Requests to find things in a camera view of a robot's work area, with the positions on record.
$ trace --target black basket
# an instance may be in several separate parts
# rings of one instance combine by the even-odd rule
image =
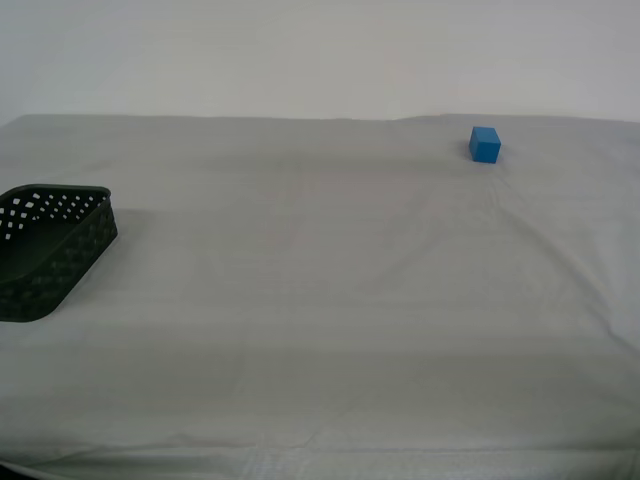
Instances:
[[[118,235],[102,187],[26,185],[0,196],[0,321],[51,313]]]

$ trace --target blue cube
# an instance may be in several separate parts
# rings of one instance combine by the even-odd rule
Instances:
[[[500,145],[500,138],[495,128],[473,127],[469,150],[474,162],[496,163]]]

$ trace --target block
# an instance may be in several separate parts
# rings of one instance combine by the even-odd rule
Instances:
[[[473,127],[469,150],[474,162],[496,163],[500,145],[500,138],[495,128]]]

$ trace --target plastic basket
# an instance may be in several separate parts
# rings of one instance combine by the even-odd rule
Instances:
[[[51,313],[118,235],[102,187],[26,185],[0,197],[0,321]]]

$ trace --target woven basket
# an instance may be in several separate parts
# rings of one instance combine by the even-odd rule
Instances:
[[[27,185],[0,197],[0,321],[51,313],[118,235],[102,187]]]

